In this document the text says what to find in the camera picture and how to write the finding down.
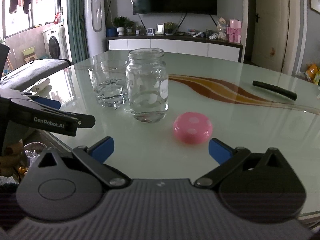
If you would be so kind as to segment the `pink polka-dot jar lid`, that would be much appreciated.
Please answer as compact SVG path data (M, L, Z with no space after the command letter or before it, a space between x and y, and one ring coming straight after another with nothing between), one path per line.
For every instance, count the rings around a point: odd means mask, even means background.
M172 129L174 137L180 142L198 145L210 139L213 133L213 124L204 114L187 112L175 119Z

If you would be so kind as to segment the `clear glass jar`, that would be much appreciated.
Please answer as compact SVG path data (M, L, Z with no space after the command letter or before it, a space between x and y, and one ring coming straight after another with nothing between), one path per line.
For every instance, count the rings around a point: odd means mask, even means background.
M129 51L127 97L133 117L146 123L162 120L169 109L169 74L160 48Z

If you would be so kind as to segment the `green basin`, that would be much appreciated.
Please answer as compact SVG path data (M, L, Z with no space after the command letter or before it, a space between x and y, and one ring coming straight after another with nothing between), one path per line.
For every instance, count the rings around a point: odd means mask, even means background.
M26 56L29 56L33 53L35 53L35 47L30 47L28 49L25 49L22 51L23 55L26 57Z

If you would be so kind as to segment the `white washing machine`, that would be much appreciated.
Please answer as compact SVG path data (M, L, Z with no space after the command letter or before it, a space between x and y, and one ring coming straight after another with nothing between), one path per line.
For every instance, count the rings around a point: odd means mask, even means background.
M65 29L63 24L56 24L43 33L46 53L50 59L69 59Z

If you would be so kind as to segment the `green curtain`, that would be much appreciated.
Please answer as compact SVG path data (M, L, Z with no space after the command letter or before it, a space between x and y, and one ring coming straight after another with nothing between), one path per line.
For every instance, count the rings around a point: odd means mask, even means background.
M67 0L67 26L72 61L88 58L84 0Z

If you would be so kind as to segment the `clear glass cup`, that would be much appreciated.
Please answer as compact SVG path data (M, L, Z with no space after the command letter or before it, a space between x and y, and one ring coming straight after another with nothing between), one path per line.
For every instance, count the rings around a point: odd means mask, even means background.
M97 103L119 109L127 100L125 60L106 60L89 68Z

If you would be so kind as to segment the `black stick on table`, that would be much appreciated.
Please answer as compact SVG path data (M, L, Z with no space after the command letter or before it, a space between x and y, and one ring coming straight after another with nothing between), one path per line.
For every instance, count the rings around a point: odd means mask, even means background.
M255 86L255 87L259 87L259 88L262 88L262 89L265 89L265 90L269 90L271 92L274 92L274 93L277 93L277 94L280 94L282 96L285 96L293 101L296 101L297 100L297 94L292 92L292 91L289 91L289 90L286 90L286 89L283 89L281 87L278 87L278 86L275 86L275 85L271 85L271 84L268 84L268 83L264 83L264 82L260 82L260 81L253 81L252 82L252 85Z

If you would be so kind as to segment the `white tower air conditioner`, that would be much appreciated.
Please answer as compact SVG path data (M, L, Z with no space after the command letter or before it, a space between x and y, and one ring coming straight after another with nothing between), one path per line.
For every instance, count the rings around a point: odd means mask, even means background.
M87 48L90 57L107 51L105 1L84 0Z

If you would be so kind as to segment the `blue pot on cabinet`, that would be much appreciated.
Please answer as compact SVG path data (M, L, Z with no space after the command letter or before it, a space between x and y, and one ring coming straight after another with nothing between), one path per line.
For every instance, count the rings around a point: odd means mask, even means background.
M117 29L115 27L107 28L106 35L107 37L117 37L118 36Z

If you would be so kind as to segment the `potted plant white pot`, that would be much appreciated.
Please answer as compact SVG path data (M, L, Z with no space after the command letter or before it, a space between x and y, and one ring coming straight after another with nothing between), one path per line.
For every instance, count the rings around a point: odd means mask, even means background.
M126 21L127 21L127 18L124 16L115 17L113 19L113 25L117 29L118 36L124 36Z

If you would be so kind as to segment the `white tv cabinet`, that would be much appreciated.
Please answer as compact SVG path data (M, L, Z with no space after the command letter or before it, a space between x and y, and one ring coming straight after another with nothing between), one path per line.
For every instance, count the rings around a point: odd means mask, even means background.
M241 62L243 45L208 38L155 35L108 37L108 50L134 50L140 48L161 48L167 53L211 57Z

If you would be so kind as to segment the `white door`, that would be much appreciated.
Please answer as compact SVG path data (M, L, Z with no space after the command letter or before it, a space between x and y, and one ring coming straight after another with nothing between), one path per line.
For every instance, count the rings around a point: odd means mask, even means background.
M289 27L289 0L256 0L252 63L280 72Z

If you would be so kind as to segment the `pink gift box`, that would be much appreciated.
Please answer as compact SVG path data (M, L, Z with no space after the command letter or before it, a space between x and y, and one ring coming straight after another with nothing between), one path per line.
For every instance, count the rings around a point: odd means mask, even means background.
M235 19L229 20L229 26L227 27L228 41L232 43L241 43L241 31L242 22Z

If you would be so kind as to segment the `doll figure on cabinet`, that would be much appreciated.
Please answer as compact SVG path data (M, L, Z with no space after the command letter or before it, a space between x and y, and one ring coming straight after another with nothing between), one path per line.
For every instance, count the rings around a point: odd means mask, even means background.
M226 34L227 22L223 17L219 18L219 20L218 20L217 30L218 30L218 37L217 38L219 40L227 41L227 34Z

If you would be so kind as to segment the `small green plant dark pot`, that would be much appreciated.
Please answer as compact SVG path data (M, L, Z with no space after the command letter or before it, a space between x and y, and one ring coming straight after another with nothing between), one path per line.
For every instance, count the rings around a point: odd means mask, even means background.
M165 35L172 35L175 31L176 24L174 22L166 22L164 24L164 33Z

